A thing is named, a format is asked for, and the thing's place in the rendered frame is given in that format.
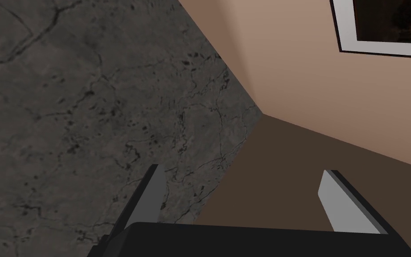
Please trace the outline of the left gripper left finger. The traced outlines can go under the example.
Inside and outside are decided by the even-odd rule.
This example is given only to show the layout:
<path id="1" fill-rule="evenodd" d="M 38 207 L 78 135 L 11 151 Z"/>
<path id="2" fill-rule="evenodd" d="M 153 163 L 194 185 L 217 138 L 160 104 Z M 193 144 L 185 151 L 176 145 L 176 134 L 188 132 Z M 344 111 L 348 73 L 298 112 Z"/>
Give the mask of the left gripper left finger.
<path id="1" fill-rule="evenodd" d="M 165 193 L 166 177 L 164 167 L 160 164 L 153 164 L 149 167 L 119 215 L 112 228 L 112 237 L 116 237 L 132 223 L 157 222 Z"/>

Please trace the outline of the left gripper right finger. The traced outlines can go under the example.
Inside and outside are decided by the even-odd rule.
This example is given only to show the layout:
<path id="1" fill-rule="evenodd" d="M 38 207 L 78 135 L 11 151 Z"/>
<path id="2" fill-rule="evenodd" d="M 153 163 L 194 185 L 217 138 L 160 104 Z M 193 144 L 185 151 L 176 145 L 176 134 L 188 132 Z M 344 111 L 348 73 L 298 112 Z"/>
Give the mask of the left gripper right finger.
<path id="1" fill-rule="evenodd" d="M 324 170 L 318 197 L 335 232 L 397 234 L 337 170 Z"/>

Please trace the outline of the framed dark picture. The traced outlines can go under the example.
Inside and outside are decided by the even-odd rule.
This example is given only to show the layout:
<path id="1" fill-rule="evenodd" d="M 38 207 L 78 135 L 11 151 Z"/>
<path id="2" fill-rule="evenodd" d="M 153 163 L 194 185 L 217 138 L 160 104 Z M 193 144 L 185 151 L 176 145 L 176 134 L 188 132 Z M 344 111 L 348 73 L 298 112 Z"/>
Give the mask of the framed dark picture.
<path id="1" fill-rule="evenodd" d="M 341 52 L 411 58 L 411 0 L 329 0 Z"/>

